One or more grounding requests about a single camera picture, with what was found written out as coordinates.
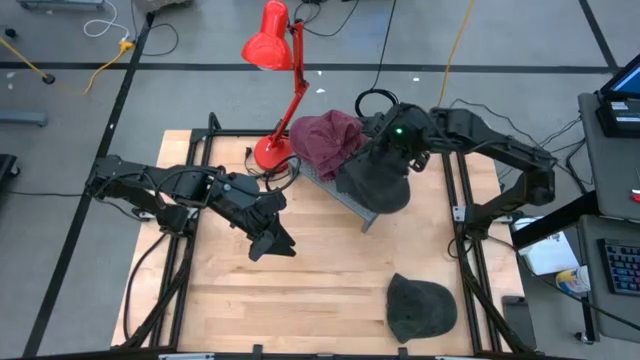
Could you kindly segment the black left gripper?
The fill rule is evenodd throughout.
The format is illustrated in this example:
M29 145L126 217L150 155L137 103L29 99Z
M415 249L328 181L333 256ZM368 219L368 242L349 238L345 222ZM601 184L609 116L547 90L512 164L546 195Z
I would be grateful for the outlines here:
M295 255L293 238L281 225L279 212L286 208L286 198L280 193L260 195L257 181L248 175L229 173L225 178L222 197L222 216L239 227L253 240L249 259L257 262L269 251L270 255Z

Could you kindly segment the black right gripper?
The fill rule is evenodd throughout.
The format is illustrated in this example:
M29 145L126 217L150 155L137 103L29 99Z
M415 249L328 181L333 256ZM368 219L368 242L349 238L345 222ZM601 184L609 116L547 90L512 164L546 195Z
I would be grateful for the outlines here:
M409 103L393 105L386 113L360 116L362 133L370 139L365 146L368 160L376 165L396 166L407 172L422 172L430 159L431 118L422 108Z

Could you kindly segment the grey perforated metal shelf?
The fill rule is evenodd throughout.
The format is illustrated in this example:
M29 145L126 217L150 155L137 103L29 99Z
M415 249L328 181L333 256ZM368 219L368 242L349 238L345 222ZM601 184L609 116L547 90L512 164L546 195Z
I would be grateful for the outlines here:
M294 157L289 160L289 165L293 167L294 170L297 171L298 174L304 175L315 185L319 186L321 189L329 193L332 197L334 197L337 201L345 205L352 212L357 214L360 218L363 219L363 225L361 228L361 232L366 234L369 228L373 225L374 221L378 217L378 213L375 213L360 203L358 203L355 199L349 196L346 193L340 193L337 189L336 182L334 180L331 181L323 181L320 179L317 172L314 168L307 164L305 161L301 160L298 157Z

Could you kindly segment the red desk lamp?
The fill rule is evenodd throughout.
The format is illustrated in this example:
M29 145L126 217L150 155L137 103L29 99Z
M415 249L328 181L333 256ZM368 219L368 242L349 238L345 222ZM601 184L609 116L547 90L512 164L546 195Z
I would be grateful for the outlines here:
M294 98L275 130L261 138L254 147L256 164L276 173L288 167L293 154L285 130L292 120L309 83L304 78L304 22L289 22L287 5L281 0L269 0L264 7L261 28L245 44L242 57L261 69L292 71Z

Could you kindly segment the black metal beam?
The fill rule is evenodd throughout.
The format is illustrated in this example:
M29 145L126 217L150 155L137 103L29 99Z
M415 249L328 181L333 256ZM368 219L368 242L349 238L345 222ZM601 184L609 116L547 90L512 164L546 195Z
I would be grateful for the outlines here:
M574 225L583 215L600 215L595 190L513 232L513 245L517 250L531 246Z

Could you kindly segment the white paper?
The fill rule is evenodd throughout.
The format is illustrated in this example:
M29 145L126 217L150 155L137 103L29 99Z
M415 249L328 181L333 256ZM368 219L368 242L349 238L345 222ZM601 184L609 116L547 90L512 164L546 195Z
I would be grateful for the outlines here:
M579 266L564 232L559 232L518 251L536 275L555 274Z

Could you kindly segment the black box with white labels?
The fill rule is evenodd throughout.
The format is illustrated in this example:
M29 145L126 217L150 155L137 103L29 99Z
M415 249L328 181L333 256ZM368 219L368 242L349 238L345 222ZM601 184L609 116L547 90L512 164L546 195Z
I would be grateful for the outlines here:
M596 115L607 137L640 138L640 100L605 101Z

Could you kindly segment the grey cart top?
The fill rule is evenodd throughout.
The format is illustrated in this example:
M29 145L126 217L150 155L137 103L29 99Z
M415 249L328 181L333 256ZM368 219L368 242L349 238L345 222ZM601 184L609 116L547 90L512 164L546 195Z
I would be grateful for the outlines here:
M603 216L640 222L640 202L632 190L640 190L640 139L606 137L598 122L598 97L578 96L598 206Z

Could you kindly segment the grey desk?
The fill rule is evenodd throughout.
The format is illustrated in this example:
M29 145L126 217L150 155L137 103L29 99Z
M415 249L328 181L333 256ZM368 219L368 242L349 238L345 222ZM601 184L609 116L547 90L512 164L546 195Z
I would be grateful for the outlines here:
M601 335L640 344L640 297L612 294L604 275L597 240L601 238L640 241L640 224L583 216L578 225L579 250L588 267L591 290L583 306L591 341Z

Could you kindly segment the black phone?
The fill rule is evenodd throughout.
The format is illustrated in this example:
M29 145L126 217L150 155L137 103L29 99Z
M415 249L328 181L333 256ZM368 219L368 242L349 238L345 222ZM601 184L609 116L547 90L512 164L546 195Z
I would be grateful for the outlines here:
M522 296L503 296L501 298L503 317L509 328L515 333L528 350L537 349L529 304Z

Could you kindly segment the laptop with blue screen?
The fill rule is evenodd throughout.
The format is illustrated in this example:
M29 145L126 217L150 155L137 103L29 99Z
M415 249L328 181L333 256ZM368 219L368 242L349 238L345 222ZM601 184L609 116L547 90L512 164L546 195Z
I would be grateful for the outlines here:
M640 99L640 54L604 84L599 93L610 99Z

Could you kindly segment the black keyboard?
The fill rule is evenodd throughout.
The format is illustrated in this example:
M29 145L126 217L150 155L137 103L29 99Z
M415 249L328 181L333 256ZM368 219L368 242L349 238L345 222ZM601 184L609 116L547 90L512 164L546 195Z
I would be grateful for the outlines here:
M609 291L640 297L640 241L601 238L597 245Z

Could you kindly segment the black floor object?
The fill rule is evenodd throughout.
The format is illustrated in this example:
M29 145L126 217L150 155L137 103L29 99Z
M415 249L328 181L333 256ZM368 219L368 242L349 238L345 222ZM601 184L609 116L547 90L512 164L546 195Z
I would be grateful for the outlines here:
M17 157L11 154L0 154L0 193L9 182L21 173Z

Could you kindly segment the grey floor bar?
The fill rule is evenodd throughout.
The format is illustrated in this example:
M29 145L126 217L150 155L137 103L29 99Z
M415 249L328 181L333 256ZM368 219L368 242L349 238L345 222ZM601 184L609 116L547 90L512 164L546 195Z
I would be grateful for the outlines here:
M18 123L45 127L48 124L48 119L45 113L40 112L0 110L0 123Z

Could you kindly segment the grey flat object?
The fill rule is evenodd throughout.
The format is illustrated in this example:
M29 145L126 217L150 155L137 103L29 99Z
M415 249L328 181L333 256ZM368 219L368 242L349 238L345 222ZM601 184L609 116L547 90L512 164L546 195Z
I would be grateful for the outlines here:
M88 10L103 11L106 0L15 0L26 10Z

